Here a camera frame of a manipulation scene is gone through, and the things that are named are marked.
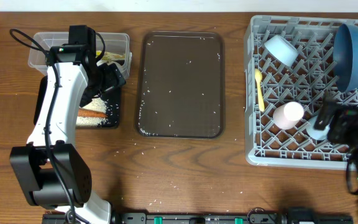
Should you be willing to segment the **pink cup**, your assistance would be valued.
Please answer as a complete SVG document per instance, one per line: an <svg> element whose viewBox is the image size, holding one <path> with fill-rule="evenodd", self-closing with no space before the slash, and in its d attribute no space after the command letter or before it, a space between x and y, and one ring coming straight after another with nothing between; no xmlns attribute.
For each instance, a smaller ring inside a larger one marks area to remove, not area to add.
<svg viewBox="0 0 358 224"><path fill-rule="evenodd" d="M291 101L279 106L273 113L273 122L280 129L291 129L304 115L303 106Z"/></svg>

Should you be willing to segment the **light blue bowl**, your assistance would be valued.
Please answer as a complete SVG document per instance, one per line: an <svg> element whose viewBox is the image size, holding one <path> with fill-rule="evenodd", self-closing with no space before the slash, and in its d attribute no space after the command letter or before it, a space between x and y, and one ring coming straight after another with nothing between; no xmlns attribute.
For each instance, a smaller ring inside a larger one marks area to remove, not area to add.
<svg viewBox="0 0 358 224"><path fill-rule="evenodd" d="M272 56L288 67L293 65L298 56L297 49L280 35L273 36L264 46Z"/></svg>

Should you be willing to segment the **light blue cup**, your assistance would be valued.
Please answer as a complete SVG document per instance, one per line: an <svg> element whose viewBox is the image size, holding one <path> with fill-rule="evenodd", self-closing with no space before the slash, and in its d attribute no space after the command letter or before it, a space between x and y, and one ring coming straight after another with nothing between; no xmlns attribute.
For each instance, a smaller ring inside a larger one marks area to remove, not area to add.
<svg viewBox="0 0 358 224"><path fill-rule="evenodd" d="M317 116L314 116L311 119L309 119L309 121L308 121L309 124L306 127L306 132L308 133L308 135L311 138L313 138L317 141L323 141L323 140L327 139L327 135L330 130L330 127L329 127L329 125L327 125L324 130L315 129L314 124L315 124L316 120L317 120Z"/></svg>

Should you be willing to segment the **white rice pile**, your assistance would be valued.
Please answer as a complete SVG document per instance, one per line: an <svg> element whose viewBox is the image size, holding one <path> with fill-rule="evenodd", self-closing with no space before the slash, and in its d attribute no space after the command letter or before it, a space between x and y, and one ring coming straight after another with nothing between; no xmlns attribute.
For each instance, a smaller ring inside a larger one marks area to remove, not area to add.
<svg viewBox="0 0 358 224"><path fill-rule="evenodd" d="M91 103L89 103L88 105L86 105L84 107L79 107L79 109L80 108L87 109L87 110L100 111L103 113L106 113L106 111L107 111L106 102L100 98L93 99ZM77 120L76 120L76 127L77 128L95 128L95 127L102 126L103 124L105 124L107 122L108 122L108 117L107 118L90 118L90 117L79 117L78 116Z"/></svg>

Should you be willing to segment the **wrapper trash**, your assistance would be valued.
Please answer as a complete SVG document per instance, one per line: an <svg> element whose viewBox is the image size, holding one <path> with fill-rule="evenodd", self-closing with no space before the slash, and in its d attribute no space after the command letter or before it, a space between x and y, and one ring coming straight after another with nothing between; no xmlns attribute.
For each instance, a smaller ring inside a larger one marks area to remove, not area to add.
<svg viewBox="0 0 358 224"><path fill-rule="evenodd" d="M97 65L102 65L104 63L110 65L115 63L117 66L123 66L125 63L125 57L126 55L105 52L101 60L97 62Z"/></svg>

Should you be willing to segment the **dark blue plate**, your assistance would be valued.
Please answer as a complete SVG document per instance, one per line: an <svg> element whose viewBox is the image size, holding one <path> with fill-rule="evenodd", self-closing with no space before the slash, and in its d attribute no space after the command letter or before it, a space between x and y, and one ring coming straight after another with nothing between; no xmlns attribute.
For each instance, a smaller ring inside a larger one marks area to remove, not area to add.
<svg viewBox="0 0 358 224"><path fill-rule="evenodd" d="M335 39L333 60L337 63L334 75L336 86L342 93L358 88L358 27L342 24Z"/></svg>

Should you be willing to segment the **orange carrot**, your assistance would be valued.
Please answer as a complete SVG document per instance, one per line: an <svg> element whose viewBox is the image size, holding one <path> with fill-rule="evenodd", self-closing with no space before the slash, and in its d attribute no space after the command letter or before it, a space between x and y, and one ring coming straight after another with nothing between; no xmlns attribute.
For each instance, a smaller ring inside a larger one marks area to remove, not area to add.
<svg viewBox="0 0 358 224"><path fill-rule="evenodd" d="M90 117L90 118L107 118L106 113L100 112L100 111L94 111L94 110L87 110L80 108L78 110L78 116L79 117Z"/></svg>

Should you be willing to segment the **yellow plastic spoon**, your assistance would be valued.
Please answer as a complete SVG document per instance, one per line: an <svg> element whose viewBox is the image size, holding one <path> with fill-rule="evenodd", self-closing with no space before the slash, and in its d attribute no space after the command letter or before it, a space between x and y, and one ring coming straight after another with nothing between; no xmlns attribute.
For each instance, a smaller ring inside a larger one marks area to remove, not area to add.
<svg viewBox="0 0 358 224"><path fill-rule="evenodd" d="M265 105L264 105L264 99L263 99L263 94L262 94L262 89L261 89L261 82L262 82L262 73L260 70L255 69L254 70L254 77L255 77L255 81L256 81L256 85L257 85L257 97L258 97L258 106L259 106L259 110L261 112L265 111Z"/></svg>

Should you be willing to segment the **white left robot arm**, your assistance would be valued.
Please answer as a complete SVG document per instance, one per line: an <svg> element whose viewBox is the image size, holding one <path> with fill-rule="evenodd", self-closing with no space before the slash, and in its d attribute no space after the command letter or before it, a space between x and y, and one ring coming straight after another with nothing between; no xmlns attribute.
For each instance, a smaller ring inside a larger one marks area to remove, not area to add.
<svg viewBox="0 0 358 224"><path fill-rule="evenodd" d="M19 29L9 33L42 52L47 66L34 129L9 157L27 203L58 211L63 223L120 223L112 204L92 189L90 168L75 148L79 109L126 82L117 65L104 63L104 52L96 50L101 34L86 25L71 26L67 43L43 49Z"/></svg>

